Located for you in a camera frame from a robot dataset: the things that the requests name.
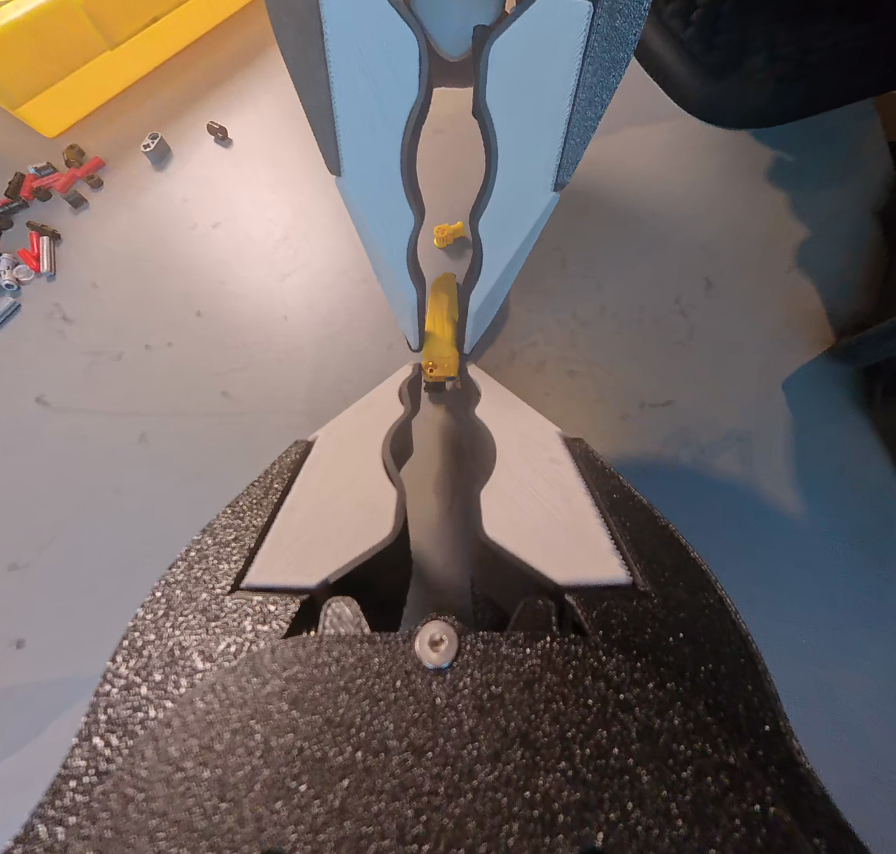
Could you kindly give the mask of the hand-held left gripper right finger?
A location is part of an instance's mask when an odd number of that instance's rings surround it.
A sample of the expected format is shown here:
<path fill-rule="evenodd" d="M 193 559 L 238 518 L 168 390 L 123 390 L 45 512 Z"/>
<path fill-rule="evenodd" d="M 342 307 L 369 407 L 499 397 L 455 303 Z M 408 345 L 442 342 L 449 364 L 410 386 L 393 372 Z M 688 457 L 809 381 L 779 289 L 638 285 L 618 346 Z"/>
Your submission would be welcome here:
<path fill-rule="evenodd" d="M 482 369 L 469 377 L 496 451 L 479 500 L 486 537 L 565 589 L 632 584 L 560 428 Z"/>

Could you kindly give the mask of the grey desk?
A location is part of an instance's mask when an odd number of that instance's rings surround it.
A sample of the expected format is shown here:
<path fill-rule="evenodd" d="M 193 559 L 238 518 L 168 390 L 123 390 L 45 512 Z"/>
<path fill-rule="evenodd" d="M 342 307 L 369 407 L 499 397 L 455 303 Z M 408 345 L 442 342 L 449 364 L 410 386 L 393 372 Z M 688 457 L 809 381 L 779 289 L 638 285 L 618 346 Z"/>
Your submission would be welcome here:
<path fill-rule="evenodd" d="M 108 172 L 83 212 L 28 211 L 62 233 L 58 275 L 2 328 L 3 843 L 180 551 L 409 358 L 261 0 L 63 139 L 3 115 L 2 184 L 64 142 Z M 476 356 L 709 564 L 876 852 L 894 852 L 894 464 L 826 350 L 865 307 L 891 178 L 870 103 L 730 132 L 632 64 Z"/>

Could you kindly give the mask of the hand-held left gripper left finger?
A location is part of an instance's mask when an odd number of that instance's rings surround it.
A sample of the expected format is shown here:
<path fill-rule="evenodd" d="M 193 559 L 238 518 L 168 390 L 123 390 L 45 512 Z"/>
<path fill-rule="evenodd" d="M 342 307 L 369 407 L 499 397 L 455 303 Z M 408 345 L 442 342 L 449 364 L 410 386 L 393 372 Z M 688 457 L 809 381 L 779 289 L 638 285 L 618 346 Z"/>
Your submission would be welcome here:
<path fill-rule="evenodd" d="M 414 418 L 408 364 L 313 434 L 241 571 L 240 590 L 316 591 L 397 540 Z"/>

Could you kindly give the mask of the pile of loose building pieces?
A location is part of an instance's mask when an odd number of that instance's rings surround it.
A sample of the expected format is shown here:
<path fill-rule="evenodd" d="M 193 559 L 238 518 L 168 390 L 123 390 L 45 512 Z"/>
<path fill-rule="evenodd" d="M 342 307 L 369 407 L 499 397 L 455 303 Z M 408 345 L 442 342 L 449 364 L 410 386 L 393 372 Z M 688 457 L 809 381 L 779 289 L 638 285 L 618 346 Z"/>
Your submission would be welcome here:
<path fill-rule="evenodd" d="M 80 185 L 92 191 L 104 188 L 101 172 L 106 162 L 100 156 L 89 156 L 71 143 L 63 150 L 63 166 L 50 161 L 28 165 L 9 179 L 1 198 L 1 233 L 14 228 L 16 219 L 34 203 L 60 199 L 72 210 L 89 206 Z M 47 223 L 25 221 L 27 244 L 15 251 L 1 253 L 1 324 L 6 325 L 21 310 L 21 289 L 37 279 L 54 280 L 57 275 L 57 254 L 62 234 Z"/>

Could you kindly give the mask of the yellow bin with small pieces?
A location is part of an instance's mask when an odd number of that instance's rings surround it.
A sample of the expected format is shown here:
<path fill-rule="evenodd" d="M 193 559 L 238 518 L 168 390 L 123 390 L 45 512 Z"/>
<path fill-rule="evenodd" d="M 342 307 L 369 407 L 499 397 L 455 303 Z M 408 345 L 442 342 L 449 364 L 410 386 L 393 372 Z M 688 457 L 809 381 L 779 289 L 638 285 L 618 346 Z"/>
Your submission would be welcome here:
<path fill-rule="evenodd" d="M 252 1 L 2 3 L 2 108 L 58 136 Z"/>

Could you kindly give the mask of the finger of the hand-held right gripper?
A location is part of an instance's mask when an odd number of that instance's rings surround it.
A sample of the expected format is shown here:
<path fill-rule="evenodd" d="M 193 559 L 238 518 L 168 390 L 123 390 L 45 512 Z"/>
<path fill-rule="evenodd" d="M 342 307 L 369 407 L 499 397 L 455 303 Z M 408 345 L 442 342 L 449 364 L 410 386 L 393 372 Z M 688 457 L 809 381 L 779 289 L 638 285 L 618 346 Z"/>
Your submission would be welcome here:
<path fill-rule="evenodd" d="M 466 354 L 496 317 L 559 200 L 557 172 L 593 10 L 590 0 L 524 0 L 484 40 L 474 115 L 486 171 L 470 215 Z"/>
<path fill-rule="evenodd" d="M 403 0 L 318 0 L 340 160 L 335 184 L 413 351 L 423 205 L 409 166 L 429 96 L 427 44 Z"/>

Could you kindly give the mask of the yellow curved claw piece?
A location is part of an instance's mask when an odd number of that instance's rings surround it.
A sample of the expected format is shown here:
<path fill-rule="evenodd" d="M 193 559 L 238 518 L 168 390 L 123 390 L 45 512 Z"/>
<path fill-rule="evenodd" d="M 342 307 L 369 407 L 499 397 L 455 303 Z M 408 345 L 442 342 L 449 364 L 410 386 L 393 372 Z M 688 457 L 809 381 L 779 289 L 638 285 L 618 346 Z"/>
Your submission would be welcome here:
<path fill-rule="evenodd" d="M 427 302 L 421 360 L 459 357 L 457 346 L 458 287 L 453 273 L 442 273 L 432 283 Z"/>

